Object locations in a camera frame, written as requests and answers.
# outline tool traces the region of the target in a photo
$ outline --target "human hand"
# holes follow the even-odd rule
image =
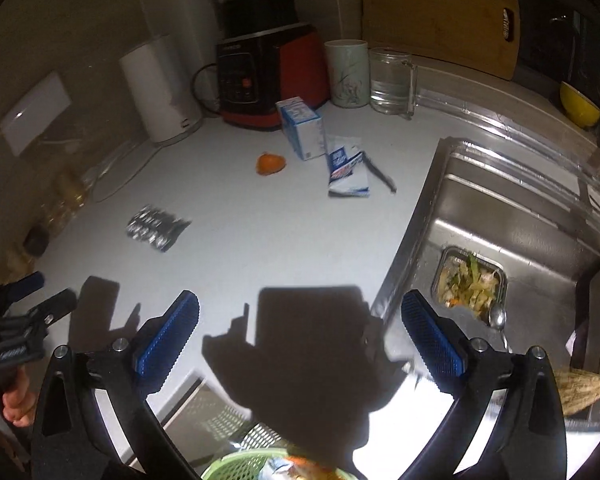
[[[24,366],[18,367],[14,383],[2,394],[2,403],[4,418],[17,428],[25,428],[33,423],[36,396],[29,391],[29,376]]]

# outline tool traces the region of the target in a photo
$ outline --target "stainless steel sink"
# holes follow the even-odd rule
[[[586,343],[583,359],[591,371],[600,372],[600,212],[589,200],[468,140],[440,142],[372,306],[372,313],[384,320],[389,356],[413,358],[422,373],[426,367],[395,315],[402,295],[412,288],[437,313],[455,320],[467,337],[484,338],[504,350],[498,332],[467,308],[449,309],[433,297],[436,271],[449,246],[471,251],[503,270],[505,332],[515,352],[540,345],[554,368],[569,366],[573,362],[566,343],[580,328],[578,341]],[[581,426],[600,427],[600,402],[583,416]]]

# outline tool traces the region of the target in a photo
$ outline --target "straw broom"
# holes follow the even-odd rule
[[[600,399],[600,375],[568,368],[554,373],[564,416],[584,410]]]

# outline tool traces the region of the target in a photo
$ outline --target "milk carton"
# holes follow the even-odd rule
[[[282,131],[296,155],[309,160],[324,155],[324,125],[322,118],[299,97],[276,103],[282,120]]]
[[[326,137],[330,196],[369,196],[365,153],[360,139]]]

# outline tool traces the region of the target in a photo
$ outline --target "glass pitcher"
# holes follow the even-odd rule
[[[369,51],[371,107],[387,115],[413,117],[416,107],[418,67],[411,54],[390,48]]]

